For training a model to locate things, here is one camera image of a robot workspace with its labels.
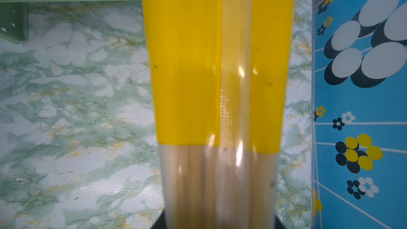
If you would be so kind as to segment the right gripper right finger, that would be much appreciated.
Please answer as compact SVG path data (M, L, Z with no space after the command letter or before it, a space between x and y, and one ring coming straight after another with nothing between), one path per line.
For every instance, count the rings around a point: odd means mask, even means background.
M275 229L286 229L277 215L275 216Z

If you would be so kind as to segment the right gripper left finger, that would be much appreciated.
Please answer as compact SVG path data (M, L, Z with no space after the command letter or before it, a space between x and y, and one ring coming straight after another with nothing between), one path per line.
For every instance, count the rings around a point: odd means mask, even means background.
M165 211L161 213L157 221L152 225L152 229L167 229L165 220Z

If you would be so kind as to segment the yellow spaghetti package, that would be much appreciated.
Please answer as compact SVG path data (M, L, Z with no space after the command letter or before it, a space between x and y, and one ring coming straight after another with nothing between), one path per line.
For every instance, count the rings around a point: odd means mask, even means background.
M278 229L296 0L142 0L169 229Z

